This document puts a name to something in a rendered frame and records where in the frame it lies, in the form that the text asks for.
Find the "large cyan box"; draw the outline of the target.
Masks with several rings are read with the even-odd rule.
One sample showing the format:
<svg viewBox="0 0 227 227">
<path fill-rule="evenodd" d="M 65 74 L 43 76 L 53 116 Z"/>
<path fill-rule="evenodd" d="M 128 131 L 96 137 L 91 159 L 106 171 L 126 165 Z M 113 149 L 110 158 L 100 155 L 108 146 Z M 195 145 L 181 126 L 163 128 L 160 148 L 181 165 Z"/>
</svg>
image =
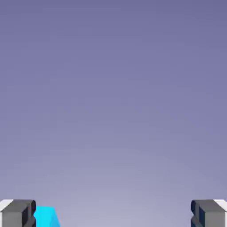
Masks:
<svg viewBox="0 0 227 227">
<path fill-rule="evenodd" d="M 34 217 L 36 218 L 36 227 L 60 227 L 53 207 L 37 206 Z"/>
</svg>

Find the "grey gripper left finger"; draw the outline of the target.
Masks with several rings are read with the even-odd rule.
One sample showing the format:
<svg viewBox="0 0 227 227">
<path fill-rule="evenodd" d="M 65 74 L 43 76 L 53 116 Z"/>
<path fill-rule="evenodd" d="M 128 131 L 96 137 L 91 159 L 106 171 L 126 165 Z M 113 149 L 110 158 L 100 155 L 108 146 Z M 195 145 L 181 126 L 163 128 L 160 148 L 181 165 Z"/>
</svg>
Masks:
<svg viewBox="0 0 227 227">
<path fill-rule="evenodd" d="M 1 200 L 0 227 L 36 227 L 35 211 L 35 200 Z"/>
</svg>

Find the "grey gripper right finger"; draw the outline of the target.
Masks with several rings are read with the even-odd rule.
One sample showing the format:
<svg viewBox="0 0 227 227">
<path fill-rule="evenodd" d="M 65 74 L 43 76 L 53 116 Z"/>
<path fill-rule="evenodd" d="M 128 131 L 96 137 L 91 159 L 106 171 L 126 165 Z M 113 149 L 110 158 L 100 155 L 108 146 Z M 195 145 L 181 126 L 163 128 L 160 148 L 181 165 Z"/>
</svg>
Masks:
<svg viewBox="0 0 227 227">
<path fill-rule="evenodd" d="M 227 201 L 192 200 L 191 227 L 227 227 Z"/>
</svg>

